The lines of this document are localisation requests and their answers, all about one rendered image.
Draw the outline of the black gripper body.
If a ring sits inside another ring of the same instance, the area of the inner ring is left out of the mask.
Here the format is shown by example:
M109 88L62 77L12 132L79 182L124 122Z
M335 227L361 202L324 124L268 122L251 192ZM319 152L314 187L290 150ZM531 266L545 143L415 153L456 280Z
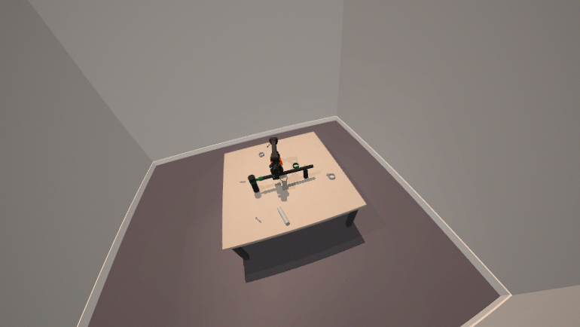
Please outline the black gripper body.
M269 167L271 168L272 165L270 164ZM271 172L273 173L273 167L271 168ZM278 174L273 174L272 175L272 178L273 178L273 180L277 180L277 179L279 179L279 175Z

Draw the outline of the beige cylinder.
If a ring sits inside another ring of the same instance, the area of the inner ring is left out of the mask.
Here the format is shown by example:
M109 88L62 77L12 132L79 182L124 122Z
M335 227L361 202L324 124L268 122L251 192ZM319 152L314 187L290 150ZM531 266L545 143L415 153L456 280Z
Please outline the beige cylinder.
M279 214L281 215L282 219L284 220L285 224L288 225L289 224L289 220L286 218L284 212L282 211L282 208L279 206L277 207Z

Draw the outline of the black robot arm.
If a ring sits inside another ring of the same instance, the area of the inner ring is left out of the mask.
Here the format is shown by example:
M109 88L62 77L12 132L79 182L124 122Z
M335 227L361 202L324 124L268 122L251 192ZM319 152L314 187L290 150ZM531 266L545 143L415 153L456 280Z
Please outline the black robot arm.
M279 152L276 150L276 144L278 142L278 138L276 137L270 137L269 138L269 142L272 146L272 153L271 153L271 157L270 157L270 163L271 161L273 163L271 163L272 167L273 167L273 174L278 174L278 173L282 173L283 172L283 168L281 165L279 165L280 163L280 154Z

